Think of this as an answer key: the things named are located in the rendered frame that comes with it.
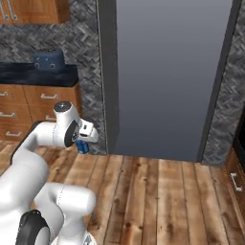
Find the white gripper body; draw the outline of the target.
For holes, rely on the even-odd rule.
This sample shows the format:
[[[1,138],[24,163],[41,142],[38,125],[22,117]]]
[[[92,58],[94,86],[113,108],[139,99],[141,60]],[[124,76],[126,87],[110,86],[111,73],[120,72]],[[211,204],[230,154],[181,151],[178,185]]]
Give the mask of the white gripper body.
[[[83,122],[78,138],[84,142],[96,143],[99,140],[99,133],[91,122]]]

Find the blue soda can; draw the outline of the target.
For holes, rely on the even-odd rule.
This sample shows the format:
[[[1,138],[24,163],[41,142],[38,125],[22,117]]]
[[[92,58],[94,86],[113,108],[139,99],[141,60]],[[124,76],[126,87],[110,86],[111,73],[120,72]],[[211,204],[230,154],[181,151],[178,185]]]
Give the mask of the blue soda can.
[[[87,144],[83,140],[77,140],[76,144],[77,144],[78,153],[86,154],[89,152],[89,144]]]

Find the wooden drawer front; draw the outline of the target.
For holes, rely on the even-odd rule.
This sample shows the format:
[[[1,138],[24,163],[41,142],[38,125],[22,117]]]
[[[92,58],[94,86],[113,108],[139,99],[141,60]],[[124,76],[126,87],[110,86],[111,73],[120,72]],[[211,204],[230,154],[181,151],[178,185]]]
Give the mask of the wooden drawer front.
[[[31,124],[33,122],[29,107],[25,104],[0,103],[0,112],[5,114],[15,113],[14,118],[0,118],[0,123]]]
[[[54,86],[32,86],[23,87],[28,104],[36,106],[53,106],[61,100],[69,100],[72,104],[78,105],[78,89],[76,87],[54,87]],[[57,100],[43,100],[41,94],[53,96],[58,94]]]
[[[67,113],[76,120],[79,119],[79,114],[74,105],[71,106],[34,106],[30,105],[31,116],[34,122],[46,121],[46,115],[56,118],[56,113]]]
[[[0,97],[0,103],[26,104],[24,89],[21,85],[0,84],[0,93],[8,92],[5,97]]]
[[[28,133],[31,126],[29,124],[17,124],[17,123],[0,123],[0,140],[3,141],[21,141]],[[22,132],[20,137],[8,137],[6,132],[12,133]]]

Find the blue toaster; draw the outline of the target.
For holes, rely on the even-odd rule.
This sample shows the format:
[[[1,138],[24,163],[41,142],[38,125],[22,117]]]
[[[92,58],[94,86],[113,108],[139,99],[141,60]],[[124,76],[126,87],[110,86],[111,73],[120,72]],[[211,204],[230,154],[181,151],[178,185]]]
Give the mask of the blue toaster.
[[[42,49],[33,54],[33,64],[38,71],[58,72],[65,66],[61,49]]]

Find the grey fridge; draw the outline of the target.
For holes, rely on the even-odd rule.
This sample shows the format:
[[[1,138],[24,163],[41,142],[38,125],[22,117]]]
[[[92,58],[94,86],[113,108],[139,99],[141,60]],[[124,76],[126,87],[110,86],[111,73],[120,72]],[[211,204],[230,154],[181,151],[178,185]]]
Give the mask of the grey fridge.
[[[242,0],[97,0],[106,150],[199,162]]]

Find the wooden base cupboard drawer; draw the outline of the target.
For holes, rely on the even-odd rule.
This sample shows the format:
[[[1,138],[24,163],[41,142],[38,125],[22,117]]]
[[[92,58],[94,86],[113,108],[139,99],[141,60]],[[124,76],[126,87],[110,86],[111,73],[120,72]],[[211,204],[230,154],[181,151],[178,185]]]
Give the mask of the wooden base cupboard drawer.
[[[245,173],[232,147],[227,156],[225,170],[234,197],[235,207],[242,224],[245,226]]]

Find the wooden wall cupboard door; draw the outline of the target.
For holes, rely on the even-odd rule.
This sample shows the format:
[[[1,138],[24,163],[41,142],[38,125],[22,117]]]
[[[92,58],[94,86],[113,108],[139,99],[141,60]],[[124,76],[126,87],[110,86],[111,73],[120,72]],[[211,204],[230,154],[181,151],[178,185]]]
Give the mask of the wooden wall cupboard door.
[[[8,21],[1,21],[0,24],[53,24],[58,22],[56,0],[12,0],[18,20],[11,18],[9,0]]]

